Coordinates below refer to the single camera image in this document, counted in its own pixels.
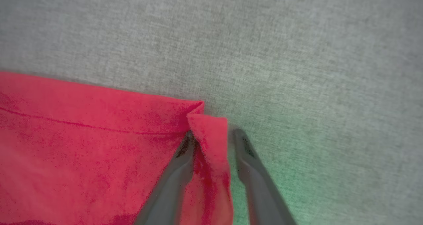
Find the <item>fabric fold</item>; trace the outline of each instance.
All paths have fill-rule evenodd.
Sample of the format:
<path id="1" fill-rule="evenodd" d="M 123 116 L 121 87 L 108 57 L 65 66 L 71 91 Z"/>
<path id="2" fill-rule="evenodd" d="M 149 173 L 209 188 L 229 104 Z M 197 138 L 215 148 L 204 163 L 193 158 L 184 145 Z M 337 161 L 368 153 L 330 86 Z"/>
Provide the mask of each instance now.
<path id="1" fill-rule="evenodd" d="M 232 224 L 227 120 L 204 102 L 0 72 L 0 223 L 131 224 L 184 134 L 181 224 Z"/>

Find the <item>red fabric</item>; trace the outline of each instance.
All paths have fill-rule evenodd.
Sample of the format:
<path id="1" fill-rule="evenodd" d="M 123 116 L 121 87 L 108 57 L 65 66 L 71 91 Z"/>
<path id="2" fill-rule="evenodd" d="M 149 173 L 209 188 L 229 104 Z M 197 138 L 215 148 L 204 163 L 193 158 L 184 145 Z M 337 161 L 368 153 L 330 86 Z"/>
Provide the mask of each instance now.
<path id="1" fill-rule="evenodd" d="M 0 223 L 131 224 L 192 129 L 181 224 L 229 225 L 227 120 L 204 102 L 0 72 Z"/>

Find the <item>gray fabric surface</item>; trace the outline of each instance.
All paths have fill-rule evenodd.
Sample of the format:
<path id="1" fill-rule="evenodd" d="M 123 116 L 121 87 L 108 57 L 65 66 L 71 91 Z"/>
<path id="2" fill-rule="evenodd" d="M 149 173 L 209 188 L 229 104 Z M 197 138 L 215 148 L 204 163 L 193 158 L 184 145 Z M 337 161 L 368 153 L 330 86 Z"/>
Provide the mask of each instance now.
<path id="1" fill-rule="evenodd" d="M 422 224 L 422 53 L 423 0 L 0 0 L 0 69 L 205 100 L 300 225 Z"/>

